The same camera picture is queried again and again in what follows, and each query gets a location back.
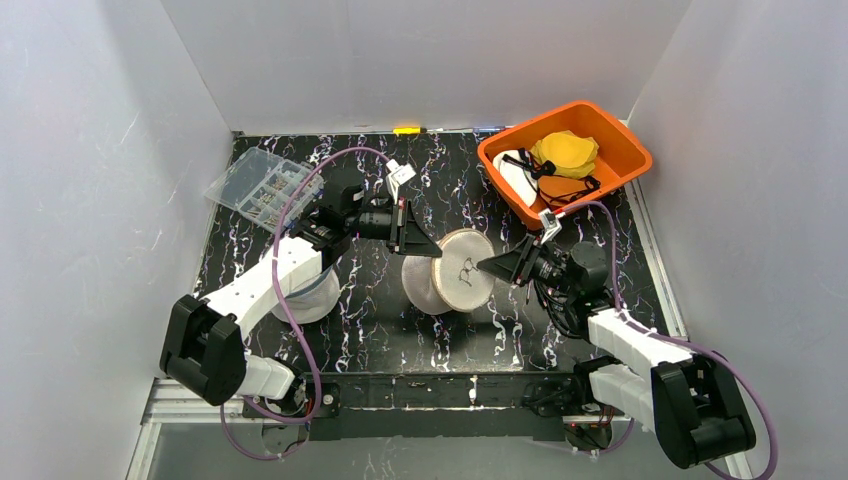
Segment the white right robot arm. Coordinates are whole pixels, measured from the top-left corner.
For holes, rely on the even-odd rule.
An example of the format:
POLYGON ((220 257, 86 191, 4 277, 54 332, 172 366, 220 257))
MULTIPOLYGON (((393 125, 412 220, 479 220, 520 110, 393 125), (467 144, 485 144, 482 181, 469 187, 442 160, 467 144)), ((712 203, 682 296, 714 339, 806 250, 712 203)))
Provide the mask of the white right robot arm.
POLYGON ((579 242, 562 251, 529 236, 477 267, 531 285, 558 330, 604 350, 575 365, 573 399, 638 421, 675 466, 687 469, 755 447, 734 375, 705 354, 654 337, 621 308, 606 285, 610 263, 600 246, 579 242))

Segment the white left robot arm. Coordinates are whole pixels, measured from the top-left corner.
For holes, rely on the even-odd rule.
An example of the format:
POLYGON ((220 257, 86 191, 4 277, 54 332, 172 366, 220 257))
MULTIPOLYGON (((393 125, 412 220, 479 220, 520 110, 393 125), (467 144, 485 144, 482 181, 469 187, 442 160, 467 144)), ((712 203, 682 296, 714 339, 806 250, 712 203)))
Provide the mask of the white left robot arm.
POLYGON ((341 295, 335 263, 359 238, 399 255, 442 255, 404 198, 369 200, 360 186, 329 185, 256 265, 201 298, 175 302, 161 371, 212 406, 236 395, 283 399, 296 382, 292 368, 247 354, 244 341, 269 314, 289 325, 326 317, 341 295))

